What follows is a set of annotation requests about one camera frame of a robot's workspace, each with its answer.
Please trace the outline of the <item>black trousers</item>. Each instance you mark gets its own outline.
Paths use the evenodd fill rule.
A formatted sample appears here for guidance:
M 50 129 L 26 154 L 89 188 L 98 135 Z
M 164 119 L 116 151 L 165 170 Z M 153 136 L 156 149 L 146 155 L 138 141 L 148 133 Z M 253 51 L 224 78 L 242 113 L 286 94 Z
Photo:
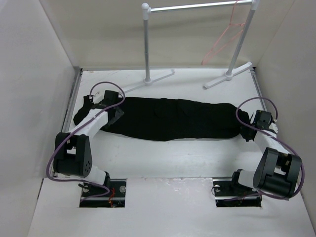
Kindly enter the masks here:
M 151 141 L 230 139 L 240 135 L 243 121 L 250 119 L 229 103 L 127 97 L 119 106 L 124 115 L 101 130 Z

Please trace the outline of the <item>pink wire hanger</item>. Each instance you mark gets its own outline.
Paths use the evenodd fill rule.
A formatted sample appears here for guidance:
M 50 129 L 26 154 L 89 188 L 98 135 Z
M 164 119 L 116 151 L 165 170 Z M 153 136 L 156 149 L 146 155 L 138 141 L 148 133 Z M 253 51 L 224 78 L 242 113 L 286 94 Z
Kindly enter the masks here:
M 234 13 L 237 4 L 239 3 L 239 0 L 236 0 L 232 13 L 230 16 L 230 21 L 226 27 L 226 29 L 221 33 L 219 38 L 216 40 L 216 42 L 213 44 L 211 49 L 206 53 L 206 55 L 203 57 L 201 61 L 201 65 L 205 66 L 209 61 L 211 61 L 215 56 L 217 56 L 220 52 L 222 52 L 230 43 L 232 43 L 242 32 L 245 26 L 245 22 L 234 22 Z M 227 40 L 223 45 L 221 45 L 221 42 L 223 41 L 223 38 L 228 35 L 228 33 L 231 30 L 238 30 L 229 40 Z

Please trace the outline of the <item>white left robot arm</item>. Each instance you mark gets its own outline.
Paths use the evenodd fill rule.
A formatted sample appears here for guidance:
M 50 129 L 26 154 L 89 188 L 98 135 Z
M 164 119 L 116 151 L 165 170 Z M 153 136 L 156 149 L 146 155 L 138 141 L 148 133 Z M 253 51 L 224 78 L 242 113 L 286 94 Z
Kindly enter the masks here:
M 111 191 L 110 175 L 93 164 L 91 142 L 102 127 L 113 125 L 124 115 L 119 107 L 124 97 L 106 90 L 101 101 L 93 99 L 92 95 L 84 96 L 83 106 L 74 116 L 76 126 L 56 135 L 52 167 L 54 172 L 69 176 L 72 181 L 94 184 L 95 193 L 105 197 Z

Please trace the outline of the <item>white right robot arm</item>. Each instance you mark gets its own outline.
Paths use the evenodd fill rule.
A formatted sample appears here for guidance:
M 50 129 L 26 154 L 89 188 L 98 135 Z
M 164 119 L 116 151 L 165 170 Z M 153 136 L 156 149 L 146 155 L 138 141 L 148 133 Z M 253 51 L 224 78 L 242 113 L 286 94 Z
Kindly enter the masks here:
M 277 141 L 277 126 L 272 114 L 257 110 L 253 122 L 241 127 L 245 141 L 253 141 L 262 152 L 255 171 L 239 169 L 233 173 L 229 190 L 241 195 L 250 188 L 276 199 L 290 199 L 295 195 L 302 160 L 291 154 Z

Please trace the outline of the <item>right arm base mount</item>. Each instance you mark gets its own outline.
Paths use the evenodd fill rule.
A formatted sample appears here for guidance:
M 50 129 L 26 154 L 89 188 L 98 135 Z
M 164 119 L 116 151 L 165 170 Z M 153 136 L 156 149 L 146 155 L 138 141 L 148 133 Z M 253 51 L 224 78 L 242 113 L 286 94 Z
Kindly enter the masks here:
M 251 188 L 234 184 L 230 177 L 212 179 L 216 207 L 261 207 L 262 196 Z

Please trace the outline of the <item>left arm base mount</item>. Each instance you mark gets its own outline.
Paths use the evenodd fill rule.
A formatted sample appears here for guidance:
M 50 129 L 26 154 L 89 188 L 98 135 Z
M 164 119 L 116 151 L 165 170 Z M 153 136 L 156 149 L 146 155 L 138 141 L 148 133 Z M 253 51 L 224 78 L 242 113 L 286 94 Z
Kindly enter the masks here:
M 78 184 L 81 188 L 79 206 L 82 208 L 124 208 L 126 179 L 112 179 L 109 192 L 88 183 Z

